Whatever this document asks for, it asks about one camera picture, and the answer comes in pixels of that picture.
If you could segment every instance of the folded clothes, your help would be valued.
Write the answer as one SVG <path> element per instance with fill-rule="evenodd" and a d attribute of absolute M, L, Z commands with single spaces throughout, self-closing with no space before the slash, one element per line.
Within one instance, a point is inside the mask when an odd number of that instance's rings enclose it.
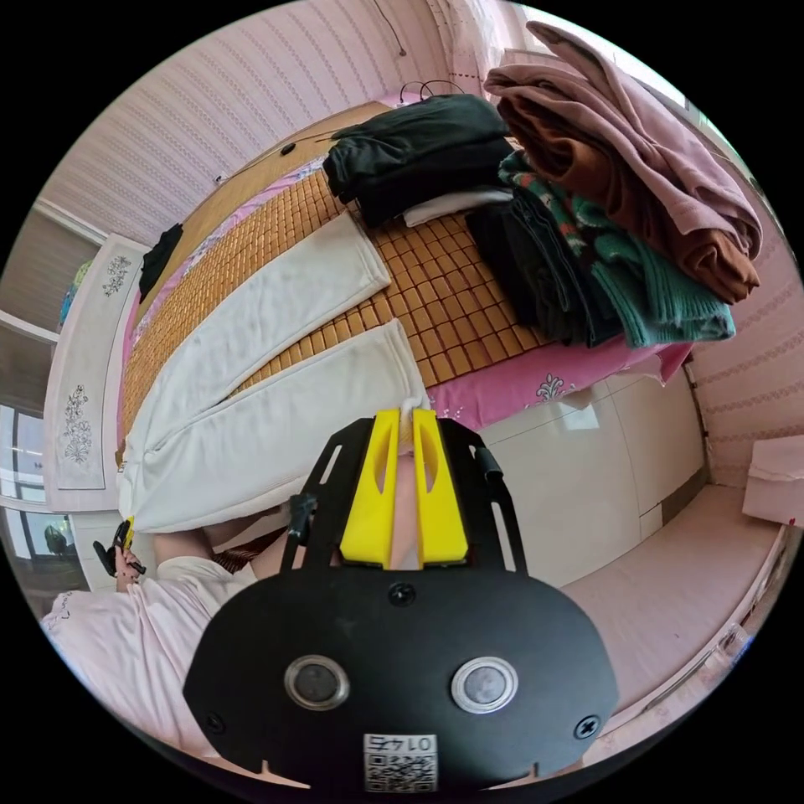
<path fill-rule="evenodd" d="M 492 70 L 487 91 L 535 170 L 733 303 L 759 285 L 761 228 L 734 180 L 634 79 L 579 39 L 529 23 L 572 68 Z"/>
<path fill-rule="evenodd" d="M 578 327 L 562 309 L 550 269 L 515 216 L 513 203 L 473 209 L 466 216 L 466 227 L 511 304 L 517 324 L 536 327 L 548 340 L 571 341 Z"/>
<path fill-rule="evenodd" d="M 560 209 L 552 216 L 541 198 L 520 187 L 514 189 L 513 208 L 527 227 L 533 247 L 539 250 L 551 271 L 562 310 L 571 312 L 574 321 L 583 322 L 580 335 L 576 332 L 573 342 L 583 341 L 593 348 L 620 335 L 622 324 L 616 310 L 598 283 L 592 280 L 588 268 L 581 265 L 593 250 L 577 230 L 573 231 L 572 218 L 568 214 L 562 216 Z M 562 236 L 559 226 L 568 238 Z M 568 239 L 577 253 L 573 253 Z"/>
<path fill-rule="evenodd" d="M 160 369 L 126 434 L 124 479 L 137 460 L 223 404 L 260 366 L 389 283 L 382 257 L 349 212 L 263 265 Z"/>
<path fill-rule="evenodd" d="M 378 410 L 408 416 L 429 406 L 398 319 L 215 405 L 217 398 L 197 399 L 204 411 L 158 443 L 146 440 L 141 455 L 126 448 L 126 459 L 137 460 L 124 467 L 119 507 L 143 533 L 202 528 L 279 505 L 301 491 L 332 433 Z"/>
<path fill-rule="evenodd" d="M 512 152 L 504 137 L 494 137 L 426 154 L 390 173 L 367 179 L 357 196 L 363 221 L 373 228 L 444 193 L 504 188 L 499 166 Z"/>
<path fill-rule="evenodd" d="M 159 235 L 159 242 L 142 258 L 140 275 L 140 303 L 157 284 L 173 251 L 182 239 L 183 226 L 175 224 Z"/>
<path fill-rule="evenodd" d="M 323 169 L 332 194 L 347 203 L 369 179 L 438 151 L 507 134 L 508 126 L 483 98 L 434 95 L 333 134 L 336 143 Z"/>
<path fill-rule="evenodd" d="M 734 335 L 728 306 L 711 291 L 613 223 L 600 205 L 543 182 L 535 173 L 517 171 L 517 166 L 522 162 L 514 155 L 501 166 L 501 174 L 542 200 L 573 251 L 580 252 L 579 239 L 594 245 L 592 259 L 581 265 L 589 266 L 609 297 L 629 348 Z M 567 224 L 568 218 L 574 225 Z"/>
<path fill-rule="evenodd" d="M 455 212 L 464 212 L 467 209 L 482 207 L 486 204 L 504 204 L 510 201 L 511 190 L 496 187 L 475 187 L 471 190 L 461 190 L 457 193 L 445 193 L 437 198 L 431 198 L 422 204 L 417 204 L 405 210 L 403 217 L 405 225 L 409 227 L 426 224 L 428 220 L 440 218 L 442 215 L 452 215 Z"/>

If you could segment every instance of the white shirt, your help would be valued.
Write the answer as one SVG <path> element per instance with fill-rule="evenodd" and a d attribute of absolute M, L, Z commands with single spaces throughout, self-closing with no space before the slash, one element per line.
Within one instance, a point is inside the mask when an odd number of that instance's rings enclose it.
<path fill-rule="evenodd" d="M 51 643 L 84 686 L 119 717 L 196 756 L 217 756 L 190 713 L 184 679 L 220 607 L 256 581 L 183 556 L 127 591 L 59 595 L 42 620 Z"/>

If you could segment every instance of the green knit sweater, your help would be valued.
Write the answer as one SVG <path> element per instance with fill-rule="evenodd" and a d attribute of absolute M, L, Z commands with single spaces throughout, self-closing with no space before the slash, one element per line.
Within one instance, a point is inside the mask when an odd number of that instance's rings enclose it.
<path fill-rule="evenodd" d="M 626 343 L 719 341 L 735 334 L 729 306 L 646 243 L 612 223 L 603 208 L 542 181 L 519 152 L 503 160 L 503 181 L 536 193 L 576 253 L 579 237 L 594 243 L 591 273 L 622 320 Z"/>

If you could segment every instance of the pink sweater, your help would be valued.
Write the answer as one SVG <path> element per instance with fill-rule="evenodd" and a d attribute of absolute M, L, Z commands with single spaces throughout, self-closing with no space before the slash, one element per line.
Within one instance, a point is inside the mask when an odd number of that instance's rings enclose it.
<path fill-rule="evenodd" d="M 527 27 L 573 69 L 499 67 L 489 72 L 486 91 L 526 98 L 608 143 L 656 196 L 682 235 L 720 229 L 751 259 L 759 254 L 762 230 L 753 209 L 692 132 L 630 75 L 580 39 L 541 23 Z"/>

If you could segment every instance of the pink bedsheet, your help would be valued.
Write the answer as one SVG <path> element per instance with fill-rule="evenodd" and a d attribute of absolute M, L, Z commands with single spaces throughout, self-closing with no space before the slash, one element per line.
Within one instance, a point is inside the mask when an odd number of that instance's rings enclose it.
<path fill-rule="evenodd" d="M 419 96 L 415 93 L 405 93 L 405 101 L 409 103 L 418 99 Z M 383 98 L 382 102 L 388 106 L 396 106 L 399 97 Z M 323 160 L 324 157 L 319 157 L 288 173 L 232 213 L 174 271 L 153 300 L 142 321 L 134 327 L 134 317 L 139 305 L 137 295 L 126 325 L 126 339 L 123 344 L 124 367 L 131 350 L 164 300 L 209 248 L 269 198 L 318 170 Z M 533 349 L 502 363 L 437 385 L 429 391 L 430 404 L 440 417 L 459 420 L 473 430 L 480 430 L 507 419 L 523 408 L 543 405 L 565 394 L 589 388 L 594 383 L 624 369 L 630 369 L 634 373 L 650 374 L 666 383 L 678 371 L 690 348 L 690 344 L 678 344 L 664 348 L 632 350 L 625 345 L 622 338 L 609 341 L 595 349 L 588 349 L 583 345 L 566 347 L 556 343 Z M 122 399 L 121 379 L 117 410 L 118 443 L 122 442 L 124 436 Z"/>

